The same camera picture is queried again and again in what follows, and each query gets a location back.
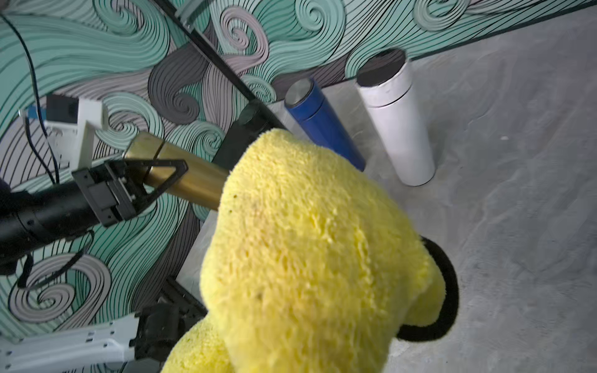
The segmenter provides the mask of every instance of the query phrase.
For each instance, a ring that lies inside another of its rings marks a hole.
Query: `black cable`
[[[31,128],[29,128],[29,118],[27,117],[27,114],[20,113],[20,116],[21,116],[21,118],[23,118],[23,126],[25,127],[25,134],[27,137],[27,142],[29,143],[29,147],[31,148],[31,150],[33,150],[33,154],[35,154],[37,159],[39,159],[39,161],[41,162],[41,165],[44,167],[45,172],[48,173],[50,180],[52,180],[52,184],[56,184],[56,181],[55,181],[54,177],[52,176],[52,171],[50,171],[50,169],[48,168],[48,165],[45,164],[44,159],[41,158],[41,155],[39,155],[37,149],[35,149],[35,145],[33,145],[33,140],[31,139]]]
[[[29,275],[31,275],[31,270],[33,269],[33,256],[31,254],[28,254],[27,260],[25,261],[25,264],[23,266],[23,273],[21,273],[21,276],[17,280],[17,287],[19,289],[25,289],[27,291],[37,290],[39,288],[44,287],[45,285],[48,285],[50,282],[56,280],[57,278],[62,276],[64,273],[66,273],[66,271],[68,271],[72,266],[74,266],[75,263],[77,261],[79,261],[79,259],[81,259],[81,257],[87,253],[87,251],[93,244],[93,240],[96,238],[95,232],[93,231],[93,229],[90,229],[87,231],[87,233],[89,233],[91,235],[91,241],[89,241],[89,243],[87,241],[85,241],[85,244],[83,245],[83,247],[79,251],[77,251],[77,253],[75,255],[73,255],[73,257],[64,266],[62,266],[62,268],[60,268],[58,271],[52,273],[50,275],[50,277],[48,277],[34,285],[31,285],[31,286],[27,286],[27,280],[29,279]],[[73,247],[74,242],[75,241],[72,241],[70,243],[69,252],[70,252],[70,249]]]
[[[0,17],[4,20],[4,22],[6,22],[6,24],[8,25],[8,27],[11,28],[11,30],[14,32],[14,34],[17,36],[17,38],[21,42],[21,45],[23,46],[23,49],[25,50],[25,55],[27,56],[27,62],[29,63],[29,72],[31,74],[31,84],[32,84],[32,87],[33,87],[33,95],[35,96],[35,106],[37,106],[37,114],[38,114],[38,118],[39,118],[39,126],[41,127],[41,130],[44,133],[44,136],[45,136],[45,138],[47,140],[48,139],[48,132],[45,129],[44,120],[43,120],[43,117],[41,115],[41,102],[39,100],[39,91],[38,91],[38,87],[37,87],[37,77],[35,76],[35,68],[33,66],[33,60],[31,59],[31,55],[29,54],[29,49],[27,49],[27,45],[25,44],[25,40],[23,40],[23,37],[18,32],[18,30],[16,29],[16,27],[14,27],[14,25],[12,24],[12,22],[10,22],[6,17],[4,17],[4,15],[2,13],[0,13]],[[26,122],[25,134],[27,135],[27,142],[29,142],[29,146],[33,150],[33,154],[35,154],[35,156],[39,159],[39,161],[41,162],[41,164],[44,166],[46,172],[50,176],[50,179],[52,179],[52,184],[60,184],[60,174],[59,174],[59,169],[58,169],[58,162],[56,161],[56,156],[54,156],[54,152],[52,151],[52,147],[50,146],[50,144],[48,144],[48,147],[50,147],[50,154],[52,154],[52,161],[54,162],[54,171],[56,172],[56,180],[54,180],[54,178],[52,177],[52,173],[50,172],[50,169],[48,168],[48,166],[45,164],[44,159],[41,158],[41,156],[39,155],[39,153],[37,152],[37,150],[35,150],[35,147],[33,146],[33,141],[31,140],[31,130],[29,129],[29,121]]]

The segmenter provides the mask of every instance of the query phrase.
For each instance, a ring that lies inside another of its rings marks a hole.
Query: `yellow fuzzy fabric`
[[[217,336],[187,339],[172,372],[220,372],[210,359],[242,373],[379,372],[405,321],[437,319],[445,284],[387,193],[332,151],[272,130],[224,185],[201,292],[227,353],[204,352]]]
[[[211,313],[193,326],[172,349],[162,373],[234,373]]]

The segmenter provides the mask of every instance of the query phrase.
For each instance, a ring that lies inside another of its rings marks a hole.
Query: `wall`
[[[213,0],[195,26],[262,100],[272,102],[300,76],[333,84],[390,47],[422,56],[589,2]],[[5,15],[27,42],[42,95],[102,99],[108,106],[111,129],[97,134],[97,163],[118,157],[138,131],[211,160],[245,104],[147,0],[13,0]],[[32,103],[23,49],[0,22],[0,177],[14,190],[50,185],[16,117]],[[32,132],[50,164],[36,121]],[[61,163],[62,180],[69,179],[67,166]],[[95,227],[89,255],[57,281],[61,285],[27,294],[15,288],[15,276],[1,277],[0,331],[20,338],[104,322],[142,306],[164,276],[180,268],[206,214],[164,195],[131,221]],[[59,241],[37,250],[36,268],[57,269],[61,255],[80,244]]]

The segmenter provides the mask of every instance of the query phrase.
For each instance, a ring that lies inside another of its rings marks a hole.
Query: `blue thermos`
[[[313,79],[304,78],[292,84],[284,106],[311,141],[346,158],[359,171],[365,169],[365,159]]]

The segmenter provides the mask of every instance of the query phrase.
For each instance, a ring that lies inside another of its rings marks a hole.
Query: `brass tube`
[[[168,143],[148,132],[140,132],[128,146],[124,159],[184,159],[189,170],[166,192],[189,202],[218,210],[224,182],[228,171],[209,163],[194,154]],[[138,172],[133,176],[139,182],[157,187],[172,173],[174,168],[151,167],[149,172]]]

